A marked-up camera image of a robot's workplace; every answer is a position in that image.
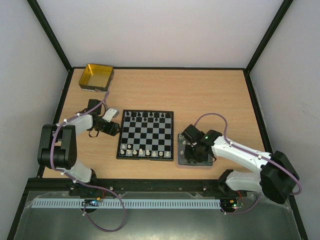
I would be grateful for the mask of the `black and white chessboard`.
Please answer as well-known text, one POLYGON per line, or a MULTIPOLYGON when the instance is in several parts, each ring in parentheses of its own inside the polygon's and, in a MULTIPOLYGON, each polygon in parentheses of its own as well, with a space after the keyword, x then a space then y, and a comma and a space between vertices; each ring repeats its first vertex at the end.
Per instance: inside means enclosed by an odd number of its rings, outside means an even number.
POLYGON ((174 112, 123 110, 116 158, 172 162, 174 112))

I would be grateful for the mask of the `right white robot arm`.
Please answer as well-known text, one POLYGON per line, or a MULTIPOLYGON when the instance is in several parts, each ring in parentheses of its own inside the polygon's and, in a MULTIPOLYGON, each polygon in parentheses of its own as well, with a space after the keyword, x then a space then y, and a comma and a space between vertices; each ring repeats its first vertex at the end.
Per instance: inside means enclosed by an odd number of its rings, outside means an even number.
POLYGON ((268 199, 284 204, 298 185, 299 175, 281 151, 274 153, 254 150, 228 139, 223 133, 210 129, 207 133, 189 125, 181 135, 188 143, 184 152, 188 161, 200 162, 211 156, 231 160, 248 172, 225 171, 218 191, 229 196, 234 191, 264 194, 268 199))

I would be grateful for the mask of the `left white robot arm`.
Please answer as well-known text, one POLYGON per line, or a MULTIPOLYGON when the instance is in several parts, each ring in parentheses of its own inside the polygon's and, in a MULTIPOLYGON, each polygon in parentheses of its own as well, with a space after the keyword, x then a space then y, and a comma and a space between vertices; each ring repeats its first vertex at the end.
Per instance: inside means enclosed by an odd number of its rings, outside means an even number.
POLYGON ((38 164, 60 172, 74 183, 94 183, 95 171, 78 159, 77 135, 94 130, 97 134, 116 136, 121 128, 113 119, 118 114, 118 110, 106 107, 105 103, 90 99, 87 108, 73 117, 60 124, 45 124, 40 135, 38 164))

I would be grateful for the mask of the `grey tray of chess pieces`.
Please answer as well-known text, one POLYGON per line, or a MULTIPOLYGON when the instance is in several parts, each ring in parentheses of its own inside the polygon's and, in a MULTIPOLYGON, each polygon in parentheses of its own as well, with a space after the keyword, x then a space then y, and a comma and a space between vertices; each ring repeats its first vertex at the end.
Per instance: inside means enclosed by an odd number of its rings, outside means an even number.
POLYGON ((186 159, 186 147, 191 146, 191 143, 182 135, 181 132, 177 134, 177 166, 186 169, 210 169, 214 166, 216 159, 211 155, 207 155, 207 159, 198 162, 193 159, 186 159))

